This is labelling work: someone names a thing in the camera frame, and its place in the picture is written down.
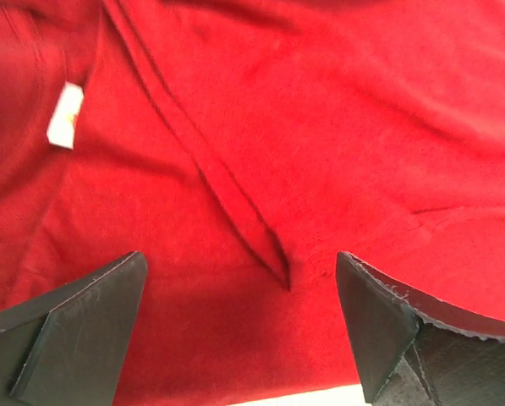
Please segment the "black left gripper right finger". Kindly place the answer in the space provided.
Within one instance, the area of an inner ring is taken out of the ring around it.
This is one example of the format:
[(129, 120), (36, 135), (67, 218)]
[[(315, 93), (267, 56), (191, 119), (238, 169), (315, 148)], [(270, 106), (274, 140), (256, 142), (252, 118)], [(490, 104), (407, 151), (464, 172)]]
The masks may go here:
[(336, 279), (369, 405), (505, 405), (505, 321), (397, 281), (347, 252)]

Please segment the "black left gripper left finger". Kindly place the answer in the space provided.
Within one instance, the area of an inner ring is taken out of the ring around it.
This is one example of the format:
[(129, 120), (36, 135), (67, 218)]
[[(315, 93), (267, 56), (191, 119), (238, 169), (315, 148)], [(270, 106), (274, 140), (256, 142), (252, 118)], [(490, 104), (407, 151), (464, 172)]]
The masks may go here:
[(0, 405), (112, 404), (146, 276), (130, 252), (0, 311)]

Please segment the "dark red t shirt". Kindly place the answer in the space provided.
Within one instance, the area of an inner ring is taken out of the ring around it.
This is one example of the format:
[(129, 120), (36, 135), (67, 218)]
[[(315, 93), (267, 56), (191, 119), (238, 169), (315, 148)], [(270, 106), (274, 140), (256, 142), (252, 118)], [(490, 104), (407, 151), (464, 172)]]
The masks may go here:
[(357, 382), (340, 251), (505, 321), (505, 1), (0, 1), (0, 310), (133, 250), (118, 405)]

